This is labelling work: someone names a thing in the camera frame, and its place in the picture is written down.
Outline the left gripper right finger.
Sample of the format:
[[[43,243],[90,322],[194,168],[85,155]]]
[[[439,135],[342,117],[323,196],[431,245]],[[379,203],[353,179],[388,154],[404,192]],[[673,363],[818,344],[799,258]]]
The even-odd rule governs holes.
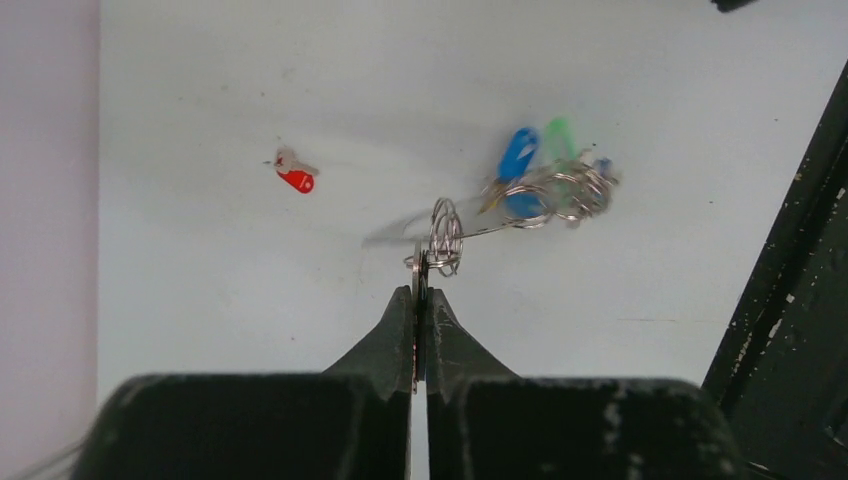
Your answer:
[[[673,379],[511,371],[431,289],[423,311],[434,479],[742,479],[722,413]]]

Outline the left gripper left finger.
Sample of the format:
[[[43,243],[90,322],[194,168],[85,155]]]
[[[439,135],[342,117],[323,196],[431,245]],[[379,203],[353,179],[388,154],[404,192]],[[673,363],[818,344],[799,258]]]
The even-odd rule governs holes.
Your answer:
[[[102,407],[75,479],[406,479],[414,300],[319,373],[135,376]]]

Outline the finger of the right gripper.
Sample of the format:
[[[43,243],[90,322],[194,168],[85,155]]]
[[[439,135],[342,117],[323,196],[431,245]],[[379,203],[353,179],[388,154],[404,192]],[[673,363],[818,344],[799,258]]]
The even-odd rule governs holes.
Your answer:
[[[758,477],[846,477],[845,76],[814,129],[702,386]]]

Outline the large metal keyring plate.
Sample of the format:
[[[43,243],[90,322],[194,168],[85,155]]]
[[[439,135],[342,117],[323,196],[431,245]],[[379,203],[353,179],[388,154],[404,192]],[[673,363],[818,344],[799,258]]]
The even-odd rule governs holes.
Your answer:
[[[481,194],[464,199],[438,198],[434,205],[406,218],[396,220],[369,233],[362,245],[411,245],[413,254],[404,259],[412,272],[411,290],[416,320],[414,340],[414,378],[421,380],[426,371],[427,321],[430,288],[429,273],[444,278],[458,274],[464,241],[503,230],[532,230],[562,220],[570,228],[604,214],[619,185],[618,170],[607,157],[598,157],[584,149],[570,161],[554,161],[526,170],[507,184],[487,186]],[[547,211],[531,219],[513,218],[504,199],[517,191],[544,195]]]

